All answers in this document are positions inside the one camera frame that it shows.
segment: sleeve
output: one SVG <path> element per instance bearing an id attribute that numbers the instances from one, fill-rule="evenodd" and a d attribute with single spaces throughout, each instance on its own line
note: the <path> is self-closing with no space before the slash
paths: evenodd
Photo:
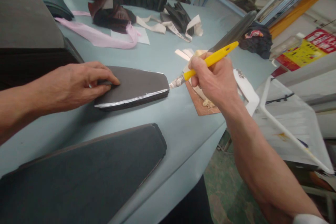
<path id="1" fill-rule="evenodd" d="M 295 216 L 293 224 L 328 224 L 328 222 L 315 215 L 299 214 Z"/>

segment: gray felt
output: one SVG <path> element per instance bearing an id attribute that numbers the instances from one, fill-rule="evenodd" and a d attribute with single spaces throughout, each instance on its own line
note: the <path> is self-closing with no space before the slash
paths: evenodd
<path id="1" fill-rule="evenodd" d="M 42 0 L 0 0 L 0 48 L 63 48 L 63 35 Z"/>
<path id="2" fill-rule="evenodd" d="M 0 180 L 0 223 L 106 224 L 166 153 L 156 124 L 61 149 Z"/>
<path id="3" fill-rule="evenodd" d="M 136 97 L 154 93 L 161 90 L 165 92 L 156 94 L 151 97 L 143 98 L 150 102 L 158 97 L 166 97 L 169 93 L 169 84 L 166 76 L 162 73 L 142 71 L 134 68 L 126 68 L 121 66 L 108 66 L 113 74 L 120 80 L 120 85 L 113 85 L 112 89 L 101 97 L 95 100 L 95 105 L 104 107 L 104 104 L 121 102 Z M 139 101 L 133 101 L 131 104 L 139 104 Z"/>

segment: brush handle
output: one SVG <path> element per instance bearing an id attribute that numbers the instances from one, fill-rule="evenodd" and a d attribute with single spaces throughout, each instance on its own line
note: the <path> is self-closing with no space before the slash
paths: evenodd
<path id="1" fill-rule="evenodd" d="M 222 58 L 224 58 L 226 55 L 228 55 L 231 51 L 233 51 L 238 45 L 239 45 L 239 43 L 236 41 L 236 42 L 233 42 L 233 43 L 223 47 L 222 49 L 218 50 L 217 52 L 214 52 L 213 54 L 211 54 L 209 57 L 207 57 L 204 60 L 206 65 L 208 67 L 210 67 L 213 64 L 217 63 Z M 191 69 L 190 71 L 183 74 L 184 79 L 186 81 L 189 80 L 194 75 L 196 75 L 196 72 L 195 72 L 194 69 Z"/>

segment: table surface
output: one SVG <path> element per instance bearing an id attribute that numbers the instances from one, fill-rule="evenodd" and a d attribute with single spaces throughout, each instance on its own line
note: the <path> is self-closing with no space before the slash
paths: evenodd
<path id="1" fill-rule="evenodd" d="M 88 0 L 64 1 L 70 10 L 88 11 Z M 229 9 L 217 13 L 205 7 L 184 7 L 191 18 L 200 15 L 204 29 L 203 36 L 194 36 L 191 43 L 169 31 L 158 34 L 147 30 L 150 45 L 137 44 L 129 50 L 100 48 L 65 27 L 60 29 L 86 62 L 100 61 L 105 65 L 162 72 L 172 81 L 187 64 L 174 53 L 176 49 L 209 49 L 240 19 Z M 159 18 L 159 13 L 154 11 L 126 8 L 139 17 Z M 96 27 L 90 17 L 76 17 L 76 21 Z M 242 70 L 255 89 L 274 70 L 270 62 L 240 48 L 230 57 L 234 67 Z M 167 142 L 166 156 L 110 223 L 157 223 L 200 179 L 226 128 L 221 114 L 197 115 L 185 85 L 171 90 L 165 99 L 121 111 L 103 112 L 90 103 L 41 117 L 0 147 L 0 176 L 54 150 L 147 123 L 157 123 L 160 127 Z"/>

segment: pink fabric strip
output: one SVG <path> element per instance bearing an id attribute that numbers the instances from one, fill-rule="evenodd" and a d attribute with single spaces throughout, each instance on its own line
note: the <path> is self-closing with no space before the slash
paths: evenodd
<path id="1" fill-rule="evenodd" d="M 91 16 L 90 12 L 83 12 L 83 11 L 79 11 L 79 10 L 73 10 L 72 14 L 74 16 Z"/>
<path id="2" fill-rule="evenodd" d="M 83 38 L 89 40 L 94 46 L 97 47 L 112 47 L 120 49 L 130 49 L 136 46 L 138 43 L 137 30 L 129 23 L 126 27 L 126 32 L 131 37 L 132 42 L 127 42 L 123 40 L 117 40 L 111 36 L 102 33 L 90 26 L 87 26 L 83 23 L 70 22 L 64 18 L 55 17 L 55 20 L 60 22 L 65 27 L 68 27 L 70 30 L 73 30 L 77 34 L 81 35 Z"/>

